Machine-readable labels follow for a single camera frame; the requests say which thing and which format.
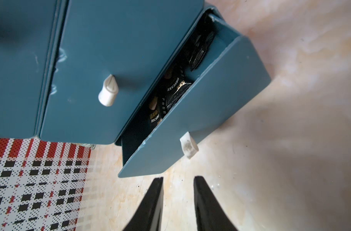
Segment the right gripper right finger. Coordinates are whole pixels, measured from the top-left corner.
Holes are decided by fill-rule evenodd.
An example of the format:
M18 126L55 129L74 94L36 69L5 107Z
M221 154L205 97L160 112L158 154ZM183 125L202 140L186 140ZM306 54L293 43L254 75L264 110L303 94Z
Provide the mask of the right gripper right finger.
M237 230L224 213L204 177L196 176L193 181L193 188L197 230Z

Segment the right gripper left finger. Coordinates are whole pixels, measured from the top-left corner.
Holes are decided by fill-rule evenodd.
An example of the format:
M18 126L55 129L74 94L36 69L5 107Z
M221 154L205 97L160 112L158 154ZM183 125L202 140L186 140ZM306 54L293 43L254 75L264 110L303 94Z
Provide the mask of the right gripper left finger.
M160 231L163 201L163 177L155 178L124 231Z

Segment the teal bottom drawer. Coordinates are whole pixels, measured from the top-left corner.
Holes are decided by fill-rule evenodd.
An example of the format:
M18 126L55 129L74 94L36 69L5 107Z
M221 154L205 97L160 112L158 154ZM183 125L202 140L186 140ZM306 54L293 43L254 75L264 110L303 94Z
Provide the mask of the teal bottom drawer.
M189 43L201 18L209 14L216 36L194 71ZM162 79L174 65L184 68L193 84L152 131L146 121L150 100L159 97ZM228 25L211 5L204 8L171 63L116 141L122 147L120 178L160 174L266 88L271 78L250 39Z

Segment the teal drawer cabinet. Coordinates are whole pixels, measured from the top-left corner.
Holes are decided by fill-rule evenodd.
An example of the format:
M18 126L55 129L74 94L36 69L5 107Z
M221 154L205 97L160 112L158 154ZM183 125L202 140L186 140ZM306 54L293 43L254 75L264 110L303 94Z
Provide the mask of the teal drawer cabinet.
M0 138L111 144L204 1L0 1Z

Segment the black cookie packet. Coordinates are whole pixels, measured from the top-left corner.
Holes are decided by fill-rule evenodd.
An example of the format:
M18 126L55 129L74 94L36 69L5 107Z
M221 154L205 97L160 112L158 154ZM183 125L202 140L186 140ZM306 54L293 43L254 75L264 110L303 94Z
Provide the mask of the black cookie packet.
M192 84L182 66L176 64L169 68L162 79L159 93L163 113L168 113Z
M149 103L146 112L146 121L149 129L152 131L163 120L162 100L158 96L154 96Z

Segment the black cookie packet barcode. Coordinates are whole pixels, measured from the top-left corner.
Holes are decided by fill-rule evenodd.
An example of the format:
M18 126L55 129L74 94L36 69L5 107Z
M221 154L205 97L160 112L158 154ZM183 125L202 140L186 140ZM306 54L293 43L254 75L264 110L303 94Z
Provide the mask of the black cookie packet barcode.
M201 64L215 36L213 20L209 14L205 14L197 24L189 43L188 62L190 71L194 71Z

